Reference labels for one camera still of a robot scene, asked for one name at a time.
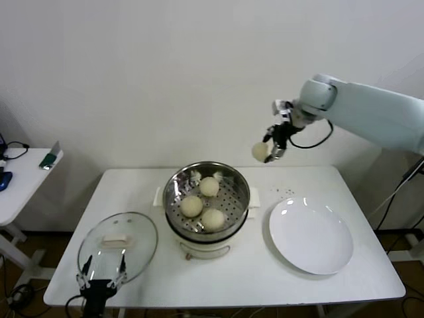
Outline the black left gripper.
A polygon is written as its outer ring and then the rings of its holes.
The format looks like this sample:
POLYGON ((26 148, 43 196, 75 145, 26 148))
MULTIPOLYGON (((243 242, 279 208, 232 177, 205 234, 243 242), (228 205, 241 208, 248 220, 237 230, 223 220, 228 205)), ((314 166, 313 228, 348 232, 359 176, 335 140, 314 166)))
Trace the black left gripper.
POLYGON ((103 317, 105 305, 109 298, 116 295, 117 289, 127 282, 127 264, 125 255, 121 255, 121 261, 117 267, 117 274, 112 280, 89 281, 88 271, 93 256, 90 255, 82 269, 76 274, 76 280, 80 289, 80 295, 85 299, 83 318, 103 317))

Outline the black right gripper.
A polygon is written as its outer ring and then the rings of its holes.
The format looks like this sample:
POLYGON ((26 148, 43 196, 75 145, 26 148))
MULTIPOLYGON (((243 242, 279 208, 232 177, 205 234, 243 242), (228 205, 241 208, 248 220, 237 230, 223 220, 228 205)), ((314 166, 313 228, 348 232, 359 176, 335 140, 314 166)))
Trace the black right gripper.
POLYGON ((287 121, 279 125, 272 125, 268 127, 262 142, 268 142, 272 138, 274 145, 270 153, 265 157, 264 163, 279 160, 286 151, 288 140, 292 135, 297 134, 300 131, 300 128, 293 126, 287 121))

